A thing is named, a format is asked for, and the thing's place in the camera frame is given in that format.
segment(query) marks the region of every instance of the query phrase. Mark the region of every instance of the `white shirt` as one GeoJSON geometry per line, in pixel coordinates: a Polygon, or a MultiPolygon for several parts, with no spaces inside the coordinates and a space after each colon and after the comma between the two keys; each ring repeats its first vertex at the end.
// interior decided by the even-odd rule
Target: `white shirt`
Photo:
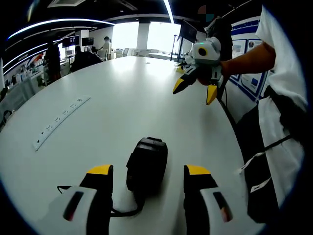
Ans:
{"type": "Polygon", "coordinates": [[[103,44],[103,50],[108,50],[108,55],[111,54],[112,43],[110,41],[106,41],[103,44]]]}
{"type": "MultiPolygon", "coordinates": [[[[262,7],[256,35],[275,49],[275,73],[268,77],[277,94],[290,97],[303,110],[308,104],[305,79],[299,60],[278,21],[262,7]]],[[[280,113],[271,98],[259,102],[259,123],[264,146],[289,134],[279,121],[280,113]]],[[[290,139],[266,151],[278,204],[281,205],[292,189],[304,156],[302,145],[290,139]]]]}

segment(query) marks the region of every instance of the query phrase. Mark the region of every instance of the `power strip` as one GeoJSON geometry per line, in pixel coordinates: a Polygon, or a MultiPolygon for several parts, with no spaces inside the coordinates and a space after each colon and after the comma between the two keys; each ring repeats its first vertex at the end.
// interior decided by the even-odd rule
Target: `power strip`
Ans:
{"type": "Polygon", "coordinates": [[[67,109],[64,109],[63,112],[57,116],[53,122],[48,125],[40,134],[39,137],[34,141],[33,145],[35,147],[35,151],[37,151],[40,146],[45,142],[45,140],[51,135],[51,133],[76,109],[82,106],[87,100],[90,99],[90,96],[82,96],[76,99],[67,109]]]}

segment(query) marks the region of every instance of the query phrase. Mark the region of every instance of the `person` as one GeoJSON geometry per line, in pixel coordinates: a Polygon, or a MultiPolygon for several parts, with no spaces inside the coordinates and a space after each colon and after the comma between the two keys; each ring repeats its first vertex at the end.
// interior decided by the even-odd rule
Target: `person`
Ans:
{"type": "Polygon", "coordinates": [[[108,50],[108,60],[111,59],[111,54],[112,54],[112,42],[110,40],[110,38],[108,36],[106,36],[104,38],[104,44],[103,46],[100,48],[100,50],[103,49],[103,50],[108,50]]]}
{"type": "Polygon", "coordinates": [[[96,54],[85,51],[82,52],[80,46],[75,47],[75,60],[71,66],[71,72],[75,72],[77,70],[83,69],[90,65],[94,65],[97,63],[103,62],[103,60],[98,57],[96,54]]]}
{"type": "Polygon", "coordinates": [[[308,102],[295,51],[264,7],[256,35],[263,41],[260,45],[221,66],[224,85],[233,74],[275,71],[267,78],[265,98],[234,128],[245,162],[247,212],[256,222],[268,223],[277,215],[301,167],[308,102]]]}
{"type": "Polygon", "coordinates": [[[60,67],[60,51],[59,48],[50,42],[48,44],[48,50],[45,53],[45,60],[48,63],[48,75],[51,81],[55,82],[61,78],[60,67]]]}
{"type": "Polygon", "coordinates": [[[97,54],[98,50],[96,49],[96,47],[91,47],[91,52],[93,54],[97,54]]]}

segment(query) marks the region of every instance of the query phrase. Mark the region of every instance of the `monitor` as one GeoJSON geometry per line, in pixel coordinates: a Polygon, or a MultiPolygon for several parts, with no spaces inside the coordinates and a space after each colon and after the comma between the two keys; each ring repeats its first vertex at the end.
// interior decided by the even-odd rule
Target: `monitor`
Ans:
{"type": "Polygon", "coordinates": [[[93,38],[82,38],[82,46],[92,46],[93,38]]]}
{"type": "Polygon", "coordinates": [[[186,21],[183,21],[180,27],[179,35],[192,43],[197,40],[197,29],[186,21]]]}
{"type": "Polygon", "coordinates": [[[79,45],[79,36],[68,37],[62,39],[62,47],[69,47],[79,45]]]}
{"type": "Polygon", "coordinates": [[[74,55],[74,51],[73,50],[67,50],[66,55],[67,55],[67,57],[72,56],[72,55],[74,55]]]}

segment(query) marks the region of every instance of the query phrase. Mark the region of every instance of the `ceiling light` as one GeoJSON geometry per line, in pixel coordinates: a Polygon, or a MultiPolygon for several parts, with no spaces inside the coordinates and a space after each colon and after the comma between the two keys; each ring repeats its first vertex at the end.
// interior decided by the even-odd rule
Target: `ceiling light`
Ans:
{"type": "Polygon", "coordinates": [[[174,19],[173,19],[170,3],[168,2],[168,0],[163,0],[163,1],[164,1],[165,6],[166,6],[167,13],[170,17],[171,23],[174,24],[174,19]]]}
{"type": "Polygon", "coordinates": [[[17,57],[15,57],[14,59],[12,59],[12,60],[10,60],[8,63],[6,63],[6,65],[3,66],[3,68],[5,68],[8,64],[10,64],[13,60],[16,60],[17,58],[19,58],[21,55],[24,55],[24,54],[30,52],[31,50],[36,49],[36,48],[39,48],[39,47],[44,46],[44,45],[47,45],[47,43],[41,44],[41,45],[39,45],[39,46],[36,46],[36,47],[34,47],[34,48],[32,48],[32,49],[29,49],[29,50],[23,52],[22,54],[18,55],[17,57]]]}
{"type": "Polygon", "coordinates": [[[15,65],[13,65],[13,66],[12,66],[11,68],[9,68],[7,71],[5,71],[5,72],[3,73],[3,75],[5,75],[7,72],[9,72],[11,69],[13,69],[15,66],[17,66],[18,64],[20,64],[20,63],[23,62],[24,60],[27,60],[29,57],[35,56],[35,55],[37,55],[37,54],[39,54],[40,52],[43,52],[43,51],[45,51],[45,50],[48,50],[48,48],[46,48],[46,49],[44,49],[44,50],[41,50],[41,51],[38,51],[38,52],[36,52],[36,53],[34,53],[34,54],[30,55],[30,56],[27,56],[26,58],[22,59],[21,61],[17,62],[15,65]]]}
{"type": "Polygon", "coordinates": [[[12,38],[13,36],[19,34],[19,33],[22,33],[26,30],[29,30],[31,28],[34,28],[34,27],[37,27],[37,26],[41,26],[43,24],[50,24],[50,23],[55,23],[55,22],[64,22],[64,21],[86,21],[86,22],[95,22],[95,23],[105,23],[105,24],[111,24],[111,25],[115,25],[114,23],[110,23],[110,22],[106,22],[106,21],[98,21],[98,20],[90,20],[90,19],[56,19],[56,20],[50,20],[50,21],[43,21],[43,22],[39,22],[39,23],[35,23],[35,24],[32,24],[30,26],[27,26],[25,28],[22,28],[21,30],[13,33],[10,37],[8,37],[8,39],[12,38]]]}

